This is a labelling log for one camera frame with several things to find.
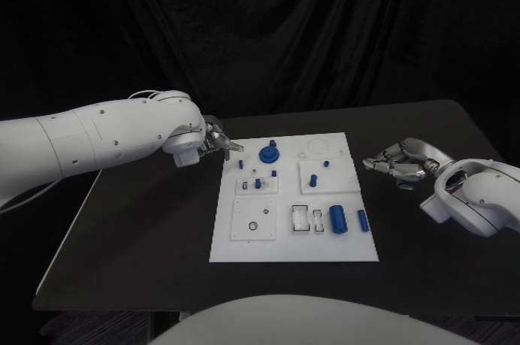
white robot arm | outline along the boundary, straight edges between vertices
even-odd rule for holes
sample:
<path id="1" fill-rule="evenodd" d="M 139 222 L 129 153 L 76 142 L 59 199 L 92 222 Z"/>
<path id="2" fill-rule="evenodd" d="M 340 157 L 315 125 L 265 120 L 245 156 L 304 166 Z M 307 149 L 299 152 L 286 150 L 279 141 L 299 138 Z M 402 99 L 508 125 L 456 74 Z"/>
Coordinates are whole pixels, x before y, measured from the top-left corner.
<path id="1" fill-rule="evenodd" d="M 141 159 L 160 147 L 177 167 L 219 149 L 227 159 L 243 148 L 222 129 L 178 91 L 0 122 L 0 209 L 33 187 Z"/>
<path id="2" fill-rule="evenodd" d="M 482 159 L 455 161 L 425 141 L 406 138 L 374 159 L 367 169 L 392 174 L 402 189 L 428 174 L 435 194 L 420 207 L 438 223 L 452 217 L 476 235 L 489 237 L 504 227 L 520 232 L 520 169 Z"/>

white platform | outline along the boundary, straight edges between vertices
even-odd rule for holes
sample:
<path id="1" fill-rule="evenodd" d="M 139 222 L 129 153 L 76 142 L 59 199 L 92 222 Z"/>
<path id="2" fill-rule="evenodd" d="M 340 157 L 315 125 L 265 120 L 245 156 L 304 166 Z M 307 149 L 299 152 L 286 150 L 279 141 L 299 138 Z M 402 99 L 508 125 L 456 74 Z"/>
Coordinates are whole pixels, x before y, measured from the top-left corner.
<path id="1" fill-rule="evenodd" d="M 262 163 L 260 149 L 276 141 L 279 159 Z M 371 232 L 360 230 L 357 210 L 364 209 L 355 169 L 353 167 L 344 133 L 252 138 L 233 141 L 243 145 L 242 153 L 232 152 L 222 169 L 220 195 L 216 209 L 210 262 L 373 262 L 379 261 Z M 237 161 L 243 160 L 243 169 Z M 278 173 L 278 193 L 266 190 L 272 170 Z M 308 187 L 309 172 L 317 175 L 317 187 Z M 262 179 L 262 188 L 250 185 Z M 246 191 L 239 184 L 247 182 Z M 268 213 L 250 206 L 250 213 L 233 215 L 236 201 L 262 198 L 273 200 Z M 331 231 L 330 206 L 341 205 L 347 232 Z M 292 205 L 308 206 L 309 231 L 294 232 Z M 315 232 L 312 211 L 321 210 L 322 233 Z"/>

white board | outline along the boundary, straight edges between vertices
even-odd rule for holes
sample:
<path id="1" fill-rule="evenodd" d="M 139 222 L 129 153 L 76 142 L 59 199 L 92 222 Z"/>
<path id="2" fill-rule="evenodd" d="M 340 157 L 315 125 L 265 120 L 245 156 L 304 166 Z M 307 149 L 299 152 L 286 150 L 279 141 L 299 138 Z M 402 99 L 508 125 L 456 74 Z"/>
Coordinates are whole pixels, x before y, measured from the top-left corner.
<path id="1" fill-rule="evenodd" d="M 276 141 L 279 159 L 275 163 L 262 163 L 259 151 L 269 145 L 269 140 Z M 224 162 L 222 168 L 220 195 L 216 209 L 216 221 L 211 239 L 210 262 L 373 262 L 379 261 L 376 246 L 373 244 L 371 232 L 360 230 L 357 211 L 364 210 L 363 198 L 360 196 L 355 169 L 348 164 L 350 151 L 344 133 L 330 133 L 321 135 L 302 135 L 278 138 L 250 138 L 233 141 L 245 147 L 242 153 L 232 152 L 230 160 Z M 243 169 L 237 166 L 237 161 L 243 161 Z M 328 169 L 340 171 L 338 182 L 347 184 L 341 193 L 332 185 L 327 185 L 325 175 L 318 176 L 317 188 L 321 186 L 322 193 L 302 193 L 302 180 L 299 169 L 302 162 L 317 161 L 322 164 L 330 161 Z M 308 163 L 309 170 L 321 170 Z M 252 178 L 266 179 L 272 171 L 276 171 L 278 193 L 259 192 L 237 195 L 237 179 L 247 179 L 247 192 Z M 273 200 L 273 209 L 269 215 L 275 216 L 275 239 L 268 241 L 265 236 L 255 239 L 250 235 L 256 230 L 249 230 L 243 224 L 252 222 L 252 218 L 259 216 L 246 215 L 242 219 L 233 216 L 235 201 L 243 199 L 262 198 Z M 330 206 L 341 205 L 347 220 L 347 232 L 335 234 L 331 230 Z M 309 231 L 295 234 L 292 223 L 292 206 L 308 206 Z M 321 211 L 322 232 L 315 231 L 314 210 Z M 240 241 L 232 240 L 236 234 L 233 222 L 242 225 L 243 231 Z"/>

black curtain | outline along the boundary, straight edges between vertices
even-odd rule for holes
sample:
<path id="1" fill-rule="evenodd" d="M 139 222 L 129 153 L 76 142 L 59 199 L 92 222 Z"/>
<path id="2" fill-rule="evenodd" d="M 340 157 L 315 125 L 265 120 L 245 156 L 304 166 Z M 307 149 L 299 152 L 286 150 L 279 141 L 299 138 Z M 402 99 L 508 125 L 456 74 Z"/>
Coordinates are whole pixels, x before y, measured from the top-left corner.
<path id="1" fill-rule="evenodd" d="M 0 120 L 142 89 L 222 118 L 451 98 L 520 165 L 517 0 L 0 0 L 0 21 Z M 0 217 L 20 316 L 90 180 Z"/>

